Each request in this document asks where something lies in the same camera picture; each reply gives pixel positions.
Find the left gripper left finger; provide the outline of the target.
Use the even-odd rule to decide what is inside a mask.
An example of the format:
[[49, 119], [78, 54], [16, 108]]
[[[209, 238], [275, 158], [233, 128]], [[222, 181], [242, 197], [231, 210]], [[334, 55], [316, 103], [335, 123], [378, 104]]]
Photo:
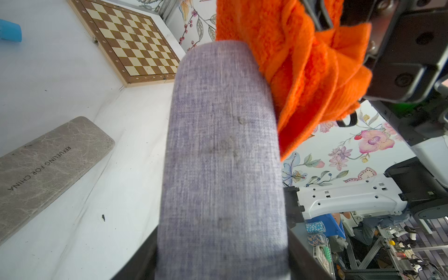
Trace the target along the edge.
[[130, 258], [112, 280], [154, 280], [157, 261], [158, 228]]

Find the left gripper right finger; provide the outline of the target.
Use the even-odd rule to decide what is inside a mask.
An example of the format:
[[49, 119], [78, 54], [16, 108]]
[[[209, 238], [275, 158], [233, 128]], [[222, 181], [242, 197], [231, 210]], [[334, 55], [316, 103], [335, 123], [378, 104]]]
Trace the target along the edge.
[[331, 280], [291, 229], [288, 229], [288, 253], [292, 280]]

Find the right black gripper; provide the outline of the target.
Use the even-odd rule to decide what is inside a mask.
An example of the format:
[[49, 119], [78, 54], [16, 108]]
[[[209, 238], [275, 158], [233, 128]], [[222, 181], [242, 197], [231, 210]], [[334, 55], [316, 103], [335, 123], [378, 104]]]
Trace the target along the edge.
[[[317, 31], [334, 27], [324, 0], [301, 0]], [[447, 1], [345, 1], [341, 24], [370, 23], [364, 96], [390, 103], [423, 101], [446, 71]]]

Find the orange fluffy cloth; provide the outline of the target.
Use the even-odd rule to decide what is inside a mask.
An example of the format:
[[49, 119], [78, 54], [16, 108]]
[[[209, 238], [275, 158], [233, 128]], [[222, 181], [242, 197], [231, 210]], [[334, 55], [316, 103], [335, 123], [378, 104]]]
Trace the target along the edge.
[[354, 113], [371, 83], [371, 25], [343, 26], [343, 4], [324, 3], [333, 27], [317, 31], [299, 1], [217, 2], [216, 39], [246, 43], [270, 86], [281, 159], [319, 124]]

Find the purple eyeglass case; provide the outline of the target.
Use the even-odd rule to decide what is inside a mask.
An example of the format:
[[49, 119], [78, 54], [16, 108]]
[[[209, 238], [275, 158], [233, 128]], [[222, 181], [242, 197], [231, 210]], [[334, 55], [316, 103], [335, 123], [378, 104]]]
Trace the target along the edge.
[[245, 43], [201, 45], [178, 68], [155, 277], [291, 277], [273, 101]]

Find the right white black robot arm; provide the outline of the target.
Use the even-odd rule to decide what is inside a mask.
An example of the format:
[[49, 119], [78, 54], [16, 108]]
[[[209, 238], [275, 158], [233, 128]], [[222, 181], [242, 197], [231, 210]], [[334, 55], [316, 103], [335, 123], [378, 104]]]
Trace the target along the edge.
[[448, 3], [345, 1], [341, 24], [372, 26], [365, 100], [403, 137], [414, 157], [371, 178], [343, 183], [324, 171], [302, 187], [284, 182], [289, 226], [325, 214], [436, 219], [448, 212]]

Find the grey beige eyeglass case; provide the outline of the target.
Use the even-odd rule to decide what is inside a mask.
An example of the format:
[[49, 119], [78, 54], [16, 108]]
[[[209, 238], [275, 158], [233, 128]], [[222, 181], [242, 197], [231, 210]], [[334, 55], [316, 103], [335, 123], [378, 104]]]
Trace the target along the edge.
[[4, 243], [99, 163], [114, 140], [77, 117], [1, 157]]

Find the blue cylindrical case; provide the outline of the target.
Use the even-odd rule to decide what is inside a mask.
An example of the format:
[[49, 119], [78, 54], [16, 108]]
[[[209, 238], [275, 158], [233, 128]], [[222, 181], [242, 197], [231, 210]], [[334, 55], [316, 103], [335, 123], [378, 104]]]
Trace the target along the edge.
[[0, 38], [1, 40], [18, 42], [22, 41], [22, 29], [19, 24], [0, 20]]

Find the wooden chessboard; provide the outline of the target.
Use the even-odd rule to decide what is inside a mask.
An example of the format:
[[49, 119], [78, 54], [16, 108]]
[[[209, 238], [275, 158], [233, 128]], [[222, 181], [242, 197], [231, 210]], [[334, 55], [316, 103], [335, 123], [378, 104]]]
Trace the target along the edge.
[[175, 80], [180, 60], [151, 17], [105, 1], [69, 5], [125, 87]]

